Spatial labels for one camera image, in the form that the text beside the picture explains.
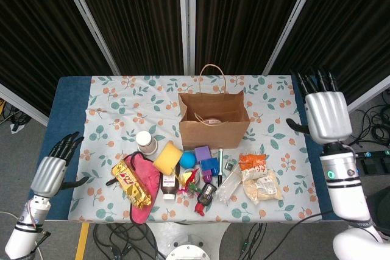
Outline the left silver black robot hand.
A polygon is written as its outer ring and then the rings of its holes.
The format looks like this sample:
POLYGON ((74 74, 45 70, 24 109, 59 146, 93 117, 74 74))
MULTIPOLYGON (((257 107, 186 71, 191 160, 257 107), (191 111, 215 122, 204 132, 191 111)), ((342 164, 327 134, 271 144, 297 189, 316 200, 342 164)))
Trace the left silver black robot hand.
POLYGON ((60 190, 77 188, 89 180, 88 177, 83 177, 73 182, 63 181, 73 155, 83 139, 83 136, 79 137, 79 132, 68 134, 41 160, 30 186, 35 195, 49 199, 60 190))

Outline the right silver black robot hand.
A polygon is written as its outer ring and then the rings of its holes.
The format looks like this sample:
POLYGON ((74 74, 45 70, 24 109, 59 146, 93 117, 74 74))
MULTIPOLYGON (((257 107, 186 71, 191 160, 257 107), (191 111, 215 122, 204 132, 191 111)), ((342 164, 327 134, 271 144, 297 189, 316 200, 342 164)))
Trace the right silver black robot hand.
POLYGON ((286 123, 296 132, 311 136, 318 144, 340 144, 352 134, 346 99, 330 72, 318 69, 315 79, 293 72, 297 79, 307 117, 307 125, 288 118, 286 123))

